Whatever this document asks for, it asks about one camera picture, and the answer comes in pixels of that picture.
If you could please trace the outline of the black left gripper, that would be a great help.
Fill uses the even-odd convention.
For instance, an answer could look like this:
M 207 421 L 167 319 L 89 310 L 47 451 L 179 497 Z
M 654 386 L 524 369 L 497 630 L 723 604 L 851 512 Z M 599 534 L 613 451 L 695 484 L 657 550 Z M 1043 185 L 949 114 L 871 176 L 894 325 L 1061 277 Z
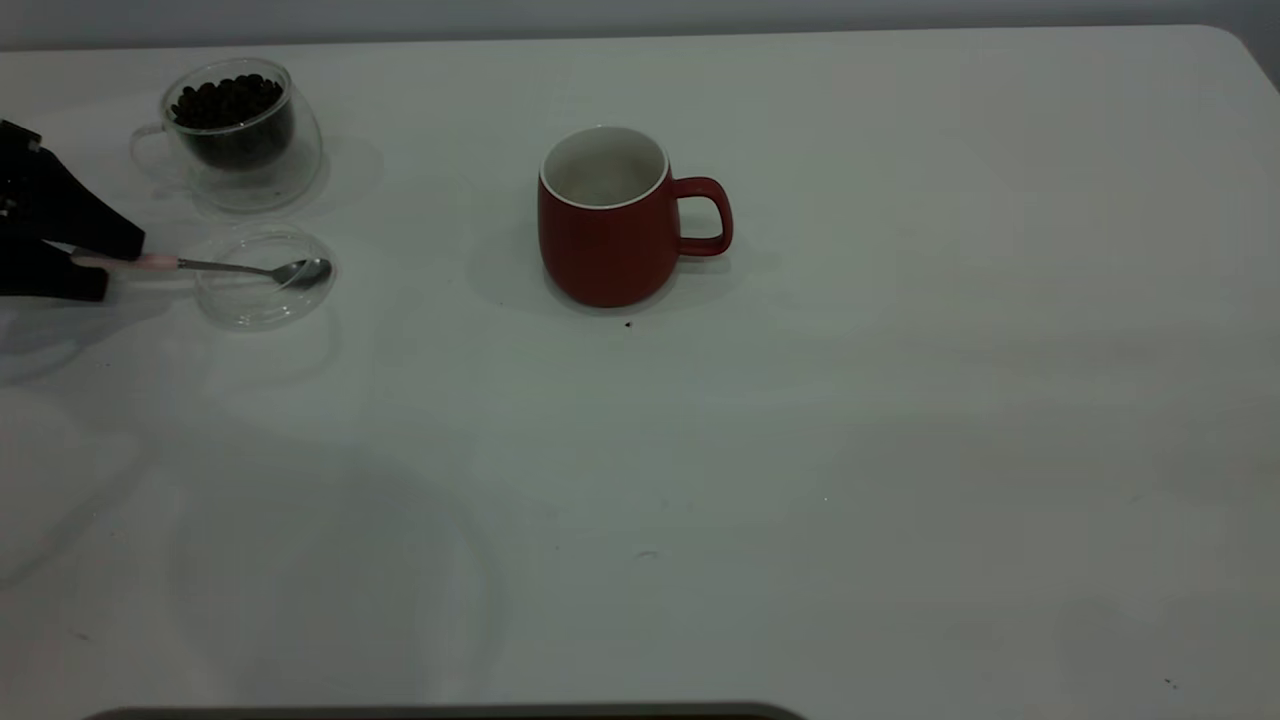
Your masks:
M 146 233 L 86 188 L 56 156 L 41 152 L 38 135 L 1 122 L 0 293 L 101 302 L 109 274 L 76 265 L 70 254 L 44 241 L 133 261 L 145 250 Z

